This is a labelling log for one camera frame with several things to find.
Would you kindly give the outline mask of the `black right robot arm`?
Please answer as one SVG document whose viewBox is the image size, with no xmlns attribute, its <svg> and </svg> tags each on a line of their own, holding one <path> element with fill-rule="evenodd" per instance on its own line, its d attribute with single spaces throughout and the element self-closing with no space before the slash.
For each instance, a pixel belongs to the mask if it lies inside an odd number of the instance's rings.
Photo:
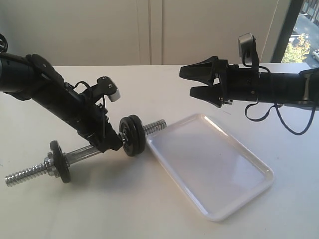
<svg viewBox="0 0 319 239">
<path fill-rule="evenodd" d="M 233 101 L 279 104 L 310 110 L 319 106 L 319 70 L 277 73 L 259 67 L 241 68 L 216 56 L 182 66 L 182 79 L 202 86 L 190 89 L 190 96 L 220 108 Z"/>
</svg>

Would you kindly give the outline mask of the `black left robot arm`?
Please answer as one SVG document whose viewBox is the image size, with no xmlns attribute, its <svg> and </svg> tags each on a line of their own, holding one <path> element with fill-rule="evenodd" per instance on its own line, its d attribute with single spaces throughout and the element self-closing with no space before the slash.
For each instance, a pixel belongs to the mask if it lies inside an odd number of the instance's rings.
<svg viewBox="0 0 319 239">
<path fill-rule="evenodd" d="M 9 54 L 8 42 L 0 37 L 0 90 L 20 101 L 34 100 L 75 129 L 100 152 L 123 146 L 107 117 L 105 98 L 114 102 L 120 94 L 107 76 L 90 86 L 85 81 L 71 85 L 38 54 Z"/>
</svg>

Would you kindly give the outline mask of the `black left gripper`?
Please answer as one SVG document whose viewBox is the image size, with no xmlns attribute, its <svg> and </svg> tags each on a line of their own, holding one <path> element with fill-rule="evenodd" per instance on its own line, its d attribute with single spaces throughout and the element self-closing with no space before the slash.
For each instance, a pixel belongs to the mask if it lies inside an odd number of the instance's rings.
<svg viewBox="0 0 319 239">
<path fill-rule="evenodd" d="M 122 139 L 107 122 L 104 109 L 96 105 L 87 107 L 77 99 L 72 100 L 72 128 L 100 152 L 117 151 L 123 145 Z"/>
</svg>

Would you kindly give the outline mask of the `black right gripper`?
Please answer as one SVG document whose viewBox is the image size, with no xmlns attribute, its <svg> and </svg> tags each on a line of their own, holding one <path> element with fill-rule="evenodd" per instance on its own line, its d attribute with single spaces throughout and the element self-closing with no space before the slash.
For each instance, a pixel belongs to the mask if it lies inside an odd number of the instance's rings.
<svg viewBox="0 0 319 239">
<path fill-rule="evenodd" d="M 215 73 L 219 83 L 213 85 Z M 199 63 L 182 66 L 179 71 L 182 79 L 204 83 L 190 89 L 190 96 L 208 102 L 217 108 L 236 101 L 257 101 L 257 80 L 259 70 L 252 67 L 240 68 L 212 56 Z"/>
</svg>

